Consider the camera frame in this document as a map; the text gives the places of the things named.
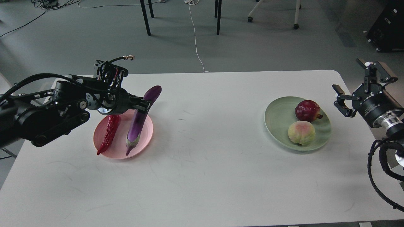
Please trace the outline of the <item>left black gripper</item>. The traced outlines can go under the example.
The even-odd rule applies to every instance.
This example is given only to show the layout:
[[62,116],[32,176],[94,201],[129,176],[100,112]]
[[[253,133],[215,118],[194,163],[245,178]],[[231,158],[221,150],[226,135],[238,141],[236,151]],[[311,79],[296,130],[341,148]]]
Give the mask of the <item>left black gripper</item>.
[[150,103],[151,101],[144,97],[133,96],[125,89],[119,89],[102,100],[104,107],[98,108],[98,112],[102,115],[120,115],[129,109],[134,109],[140,113],[147,113]]

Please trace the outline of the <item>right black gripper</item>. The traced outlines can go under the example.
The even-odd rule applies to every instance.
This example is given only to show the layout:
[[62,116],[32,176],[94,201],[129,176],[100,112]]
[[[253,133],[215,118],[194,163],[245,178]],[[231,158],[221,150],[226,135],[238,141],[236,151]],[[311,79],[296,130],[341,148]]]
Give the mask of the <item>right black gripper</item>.
[[[353,95],[346,95],[339,85],[333,84],[332,88],[336,92],[334,106],[348,118],[355,117],[358,111],[371,128],[381,127],[378,118],[387,112],[400,117],[403,107],[385,89],[388,84],[398,81],[396,74],[384,62],[365,62],[360,58],[356,62],[365,70],[363,84]],[[346,100],[353,102],[353,109],[346,106]]]

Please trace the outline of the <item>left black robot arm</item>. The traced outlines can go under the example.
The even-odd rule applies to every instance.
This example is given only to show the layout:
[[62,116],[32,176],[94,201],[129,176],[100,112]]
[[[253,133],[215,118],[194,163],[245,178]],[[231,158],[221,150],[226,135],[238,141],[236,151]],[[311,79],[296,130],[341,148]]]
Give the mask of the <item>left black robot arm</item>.
[[[1,95],[1,148],[19,139],[42,147],[87,122],[89,110],[102,115],[119,115],[130,109],[147,114],[152,101],[122,88],[128,71],[114,65],[115,61],[133,59],[127,55],[96,60],[92,77],[39,73],[15,83]],[[23,86],[51,78],[57,79],[53,89],[16,95]]]

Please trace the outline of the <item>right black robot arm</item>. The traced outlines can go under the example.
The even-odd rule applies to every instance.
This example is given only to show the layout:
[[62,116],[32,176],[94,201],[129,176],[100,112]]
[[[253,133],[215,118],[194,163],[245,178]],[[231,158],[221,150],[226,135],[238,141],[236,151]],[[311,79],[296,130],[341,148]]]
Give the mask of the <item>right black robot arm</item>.
[[365,120],[370,128],[383,128],[386,137],[375,140],[368,153],[367,172],[375,192],[393,209],[403,211],[403,206],[383,194],[377,187],[372,176],[372,158],[378,150],[378,158],[382,170],[391,178],[403,182],[404,177],[389,167],[387,151],[395,150],[395,155],[403,159],[404,125],[403,107],[387,92],[386,86],[398,80],[395,73],[386,63],[356,59],[365,71],[363,82],[351,94],[347,95],[339,85],[332,85],[336,92],[334,106],[344,117],[353,118],[357,113]]

